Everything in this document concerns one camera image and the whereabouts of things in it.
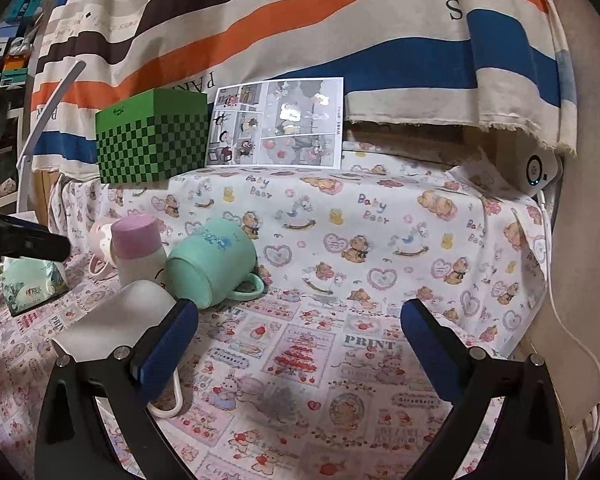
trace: pink lid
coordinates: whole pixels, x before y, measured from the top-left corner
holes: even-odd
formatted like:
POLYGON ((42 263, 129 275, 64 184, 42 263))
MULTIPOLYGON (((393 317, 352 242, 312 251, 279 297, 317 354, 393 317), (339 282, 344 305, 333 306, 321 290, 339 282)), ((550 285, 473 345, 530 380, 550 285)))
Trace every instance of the pink lid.
POLYGON ((162 247, 158 220, 153 215, 131 215, 111 226, 116 257, 135 260, 155 253, 162 247))

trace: striped curtain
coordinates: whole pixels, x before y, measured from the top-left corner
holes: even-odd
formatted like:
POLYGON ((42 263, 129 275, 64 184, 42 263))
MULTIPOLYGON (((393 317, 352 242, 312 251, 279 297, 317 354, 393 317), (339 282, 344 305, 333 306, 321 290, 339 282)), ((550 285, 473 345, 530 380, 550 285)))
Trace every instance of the striped curtain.
POLYGON ((149 88, 204 92, 344 78, 346 119, 522 129, 576 145, 571 61, 552 0, 58 0, 32 124, 75 59, 87 67, 34 168, 98 176, 94 114, 149 88))

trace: beige wall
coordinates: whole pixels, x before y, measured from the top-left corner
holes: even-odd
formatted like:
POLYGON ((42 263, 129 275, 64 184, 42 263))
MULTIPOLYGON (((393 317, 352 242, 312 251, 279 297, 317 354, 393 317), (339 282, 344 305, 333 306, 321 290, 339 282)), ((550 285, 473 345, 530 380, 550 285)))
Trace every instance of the beige wall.
MULTIPOLYGON (((600 17, 588 0, 554 0, 578 93, 578 156, 567 160, 554 231, 555 300, 565 325, 600 360, 600 17)), ((543 305, 529 331, 570 424, 599 399, 593 364, 543 305)))

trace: teal mug handle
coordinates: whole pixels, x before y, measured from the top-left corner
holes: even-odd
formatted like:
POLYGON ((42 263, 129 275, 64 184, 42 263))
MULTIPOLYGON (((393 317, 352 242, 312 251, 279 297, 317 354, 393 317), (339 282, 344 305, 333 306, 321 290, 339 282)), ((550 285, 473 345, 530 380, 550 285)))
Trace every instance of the teal mug handle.
POLYGON ((251 282, 256 286, 256 290, 253 292, 237 292, 236 290, 232 290, 226 296, 229 300, 237 300, 237 301, 250 301, 255 300, 259 295, 264 292, 264 282, 260 279, 260 276, 253 274, 250 272, 247 274, 247 277, 244 279, 245 282, 251 282))

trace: green checkered pattern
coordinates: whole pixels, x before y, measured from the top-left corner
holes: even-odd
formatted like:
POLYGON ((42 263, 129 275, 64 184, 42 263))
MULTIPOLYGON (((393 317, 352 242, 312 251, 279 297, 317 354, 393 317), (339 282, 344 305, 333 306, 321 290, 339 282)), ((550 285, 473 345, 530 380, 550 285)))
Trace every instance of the green checkered pattern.
POLYGON ((104 184, 156 182, 205 164, 206 115, 149 116, 98 132, 104 184))

